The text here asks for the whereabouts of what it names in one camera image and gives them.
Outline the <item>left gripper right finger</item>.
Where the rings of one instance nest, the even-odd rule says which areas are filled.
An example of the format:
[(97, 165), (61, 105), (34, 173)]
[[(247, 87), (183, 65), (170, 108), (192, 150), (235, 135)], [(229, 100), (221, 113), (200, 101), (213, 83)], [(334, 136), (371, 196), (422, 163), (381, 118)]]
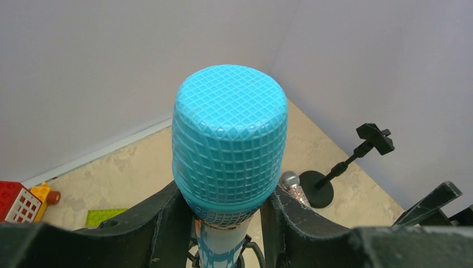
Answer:
[(277, 188), (260, 209), (266, 267), (471, 267), (470, 227), (344, 227)]

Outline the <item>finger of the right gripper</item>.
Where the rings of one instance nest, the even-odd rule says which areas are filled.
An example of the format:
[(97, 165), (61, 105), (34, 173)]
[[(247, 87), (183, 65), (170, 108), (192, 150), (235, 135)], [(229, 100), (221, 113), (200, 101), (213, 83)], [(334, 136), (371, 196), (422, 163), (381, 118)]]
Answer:
[(472, 206), (453, 216), (446, 216), (442, 208), (462, 196), (462, 191), (451, 181), (441, 183), (414, 206), (402, 213), (395, 226), (472, 226)]

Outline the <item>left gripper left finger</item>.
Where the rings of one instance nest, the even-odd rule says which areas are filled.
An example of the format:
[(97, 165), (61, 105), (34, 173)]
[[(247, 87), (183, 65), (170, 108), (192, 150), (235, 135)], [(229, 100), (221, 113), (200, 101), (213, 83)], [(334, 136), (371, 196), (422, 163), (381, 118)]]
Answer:
[(95, 229), (1, 224), (2, 267), (185, 267), (192, 211), (175, 183)]

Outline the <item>black round-base mic stand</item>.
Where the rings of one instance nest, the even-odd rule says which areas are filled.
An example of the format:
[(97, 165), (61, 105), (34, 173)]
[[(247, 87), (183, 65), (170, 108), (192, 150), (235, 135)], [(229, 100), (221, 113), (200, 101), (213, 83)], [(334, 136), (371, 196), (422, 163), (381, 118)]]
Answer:
[(300, 184), (306, 198), (313, 208), (325, 208), (334, 199), (334, 187), (331, 180), (343, 174), (349, 165), (356, 159), (364, 157), (373, 148), (380, 155), (388, 154), (395, 150), (389, 129), (380, 130), (375, 123), (365, 123), (356, 129), (363, 142), (353, 150), (353, 154), (345, 161), (337, 163), (328, 174), (307, 170), (299, 175)]

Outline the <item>blue toy microphone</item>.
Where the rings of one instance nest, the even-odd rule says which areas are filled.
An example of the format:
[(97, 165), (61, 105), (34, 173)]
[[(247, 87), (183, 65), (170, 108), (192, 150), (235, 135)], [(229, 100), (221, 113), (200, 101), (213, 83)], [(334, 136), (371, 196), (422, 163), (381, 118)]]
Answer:
[(277, 186), (287, 127), (286, 95), (259, 70), (214, 65), (179, 87), (172, 173), (195, 216), (201, 267), (236, 267), (251, 219)]

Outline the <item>silver glitter microphone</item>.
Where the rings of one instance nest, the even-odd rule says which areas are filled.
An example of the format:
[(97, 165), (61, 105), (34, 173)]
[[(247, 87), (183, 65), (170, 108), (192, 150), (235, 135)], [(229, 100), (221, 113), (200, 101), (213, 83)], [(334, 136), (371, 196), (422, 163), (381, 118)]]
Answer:
[(295, 200), (306, 207), (310, 207), (310, 202), (301, 187), (300, 178), (296, 172), (290, 170), (283, 172), (279, 178), (278, 184)]

